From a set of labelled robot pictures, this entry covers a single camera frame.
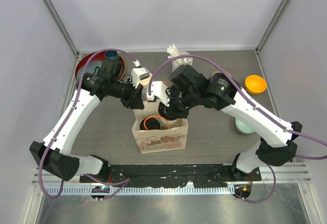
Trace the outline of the white paper cup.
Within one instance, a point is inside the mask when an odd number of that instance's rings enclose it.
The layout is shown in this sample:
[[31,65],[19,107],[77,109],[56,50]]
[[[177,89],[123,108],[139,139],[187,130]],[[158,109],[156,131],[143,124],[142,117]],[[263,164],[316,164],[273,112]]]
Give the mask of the white paper cup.
[[164,117],[160,117],[159,120],[161,122],[162,127],[167,129],[173,128],[175,123],[178,121],[177,119],[169,120]]

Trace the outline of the white straws bundle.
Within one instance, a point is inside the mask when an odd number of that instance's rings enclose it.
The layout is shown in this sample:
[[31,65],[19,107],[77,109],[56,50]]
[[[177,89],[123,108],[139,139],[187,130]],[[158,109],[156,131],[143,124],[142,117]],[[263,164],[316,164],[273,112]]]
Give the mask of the white straws bundle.
[[[189,55],[188,52],[178,50],[177,46],[175,46],[174,44],[169,45],[169,47],[167,48],[167,53],[169,59],[181,55]],[[184,64],[192,65],[192,62],[193,62],[192,57],[182,57],[172,61],[172,63],[177,66],[184,65]]]

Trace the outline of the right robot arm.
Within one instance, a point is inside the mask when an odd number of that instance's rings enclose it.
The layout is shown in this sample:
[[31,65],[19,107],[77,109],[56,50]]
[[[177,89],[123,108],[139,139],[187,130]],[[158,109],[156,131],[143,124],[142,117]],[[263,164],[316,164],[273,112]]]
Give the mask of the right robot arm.
[[239,119],[260,135],[253,147],[234,158],[230,172],[235,180],[244,180],[263,164],[282,166],[296,156],[297,136],[292,132],[300,132],[302,125],[276,117],[238,84],[232,84],[231,77],[217,72],[207,79],[192,66],[182,65],[169,80],[173,84],[166,90],[169,102],[158,107],[162,117],[169,121],[185,119],[191,108],[201,105]]

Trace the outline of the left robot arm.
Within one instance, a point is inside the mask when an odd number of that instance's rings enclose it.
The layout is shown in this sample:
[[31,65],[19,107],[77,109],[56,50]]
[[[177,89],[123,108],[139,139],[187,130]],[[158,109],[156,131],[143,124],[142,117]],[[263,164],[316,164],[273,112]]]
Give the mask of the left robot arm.
[[115,51],[105,54],[101,66],[79,76],[79,85],[72,101],[42,142],[33,142],[30,152],[40,171],[69,181],[75,175],[91,175],[97,182],[108,179],[109,163],[95,156],[72,155],[73,143],[91,112],[107,96],[120,99],[125,108],[144,109],[141,81],[150,76],[149,71],[137,60],[131,78],[124,82],[120,73],[125,65]]

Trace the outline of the black cup lid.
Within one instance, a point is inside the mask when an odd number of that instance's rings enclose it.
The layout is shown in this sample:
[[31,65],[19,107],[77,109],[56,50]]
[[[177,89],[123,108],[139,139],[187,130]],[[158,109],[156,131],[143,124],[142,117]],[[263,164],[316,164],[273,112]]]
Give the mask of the black cup lid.
[[139,125],[140,130],[160,130],[160,122],[156,118],[145,118]]
[[165,106],[162,102],[160,102],[158,105],[158,113],[161,117],[169,121],[178,119],[178,117],[170,111],[170,108]]

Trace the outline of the printed kraft paper bag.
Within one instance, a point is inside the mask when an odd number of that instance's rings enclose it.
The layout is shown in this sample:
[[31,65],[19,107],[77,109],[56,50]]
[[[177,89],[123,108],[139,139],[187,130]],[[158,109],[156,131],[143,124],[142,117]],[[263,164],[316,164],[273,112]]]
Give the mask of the printed kraft paper bag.
[[[152,153],[185,149],[189,123],[187,119],[178,119],[173,128],[162,127],[158,113],[158,102],[143,102],[144,109],[135,109],[135,122],[132,134],[141,153]],[[160,130],[140,130],[139,125],[145,118],[156,118],[161,125]]]

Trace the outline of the brown pulp cup carrier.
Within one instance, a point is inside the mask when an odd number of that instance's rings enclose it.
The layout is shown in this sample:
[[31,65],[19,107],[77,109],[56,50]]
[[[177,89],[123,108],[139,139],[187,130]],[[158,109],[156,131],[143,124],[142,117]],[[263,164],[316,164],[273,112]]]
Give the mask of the brown pulp cup carrier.
[[214,76],[214,75],[216,75],[216,74],[219,74],[219,75],[223,75],[223,76],[229,76],[229,77],[232,77],[232,75],[229,73],[229,72],[226,72],[225,74],[224,73],[222,73],[221,71],[215,71],[215,72],[213,72],[212,73],[212,77]]

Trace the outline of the stack of white paper cups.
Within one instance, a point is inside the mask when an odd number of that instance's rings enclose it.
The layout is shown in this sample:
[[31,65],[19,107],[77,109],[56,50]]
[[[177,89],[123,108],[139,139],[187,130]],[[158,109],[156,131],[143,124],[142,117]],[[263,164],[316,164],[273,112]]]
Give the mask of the stack of white paper cups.
[[140,81],[140,84],[143,86],[142,90],[142,100],[147,101],[147,92],[148,92],[148,85],[150,82],[151,77],[145,78]]

